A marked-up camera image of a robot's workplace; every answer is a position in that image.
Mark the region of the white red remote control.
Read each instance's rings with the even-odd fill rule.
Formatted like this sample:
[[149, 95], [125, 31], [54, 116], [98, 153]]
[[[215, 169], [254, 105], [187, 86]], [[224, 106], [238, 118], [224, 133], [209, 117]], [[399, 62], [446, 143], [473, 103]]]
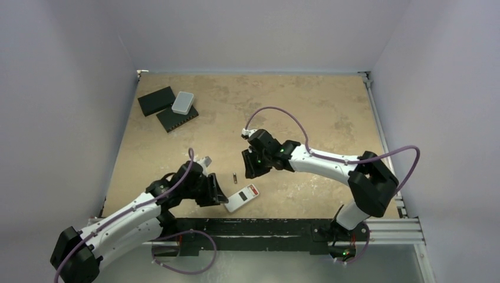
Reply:
[[255, 185], [249, 184], [228, 197], [224, 206], [229, 213], [234, 213], [260, 195]]

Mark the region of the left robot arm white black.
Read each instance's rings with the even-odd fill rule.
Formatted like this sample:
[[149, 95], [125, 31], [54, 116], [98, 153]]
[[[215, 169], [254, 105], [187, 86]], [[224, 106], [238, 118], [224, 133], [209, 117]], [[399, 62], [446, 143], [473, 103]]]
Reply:
[[229, 202], [204, 163], [187, 161], [112, 215], [80, 230], [70, 226], [62, 231], [50, 257], [54, 281], [93, 282], [108, 264], [143, 242], [178, 240], [194, 233], [170, 212], [184, 199], [200, 207]]

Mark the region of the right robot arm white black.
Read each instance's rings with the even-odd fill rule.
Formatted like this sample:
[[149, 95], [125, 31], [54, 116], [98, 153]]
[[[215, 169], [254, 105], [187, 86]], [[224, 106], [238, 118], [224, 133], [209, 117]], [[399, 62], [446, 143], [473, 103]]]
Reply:
[[311, 173], [349, 187], [353, 201], [339, 209], [331, 224], [331, 232], [339, 240], [347, 239], [364, 220], [384, 216], [399, 185], [390, 169], [370, 151], [341, 156], [308, 149], [298, 141], [280, 143], [264, 129], [243, 129], [241, 136], [249, 143], [242, 152], [247, 179], [275, 169]]

